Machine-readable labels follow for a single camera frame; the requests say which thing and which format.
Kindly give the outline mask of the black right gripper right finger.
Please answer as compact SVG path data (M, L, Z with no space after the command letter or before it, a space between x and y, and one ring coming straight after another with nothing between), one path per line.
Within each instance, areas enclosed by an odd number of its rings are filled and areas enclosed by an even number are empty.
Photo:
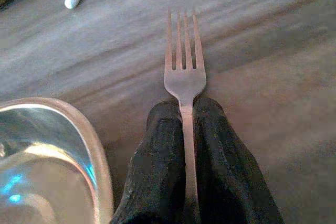
M255 157L221 105L198 99L194 123L202 223L283 223Z

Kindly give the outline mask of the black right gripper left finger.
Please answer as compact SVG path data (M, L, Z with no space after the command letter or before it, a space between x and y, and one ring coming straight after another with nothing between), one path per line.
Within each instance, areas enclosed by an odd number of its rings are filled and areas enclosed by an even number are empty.
M111 223L180 223L185 200L185 157L178 104L163 101L149 112L143 141L130 160Z

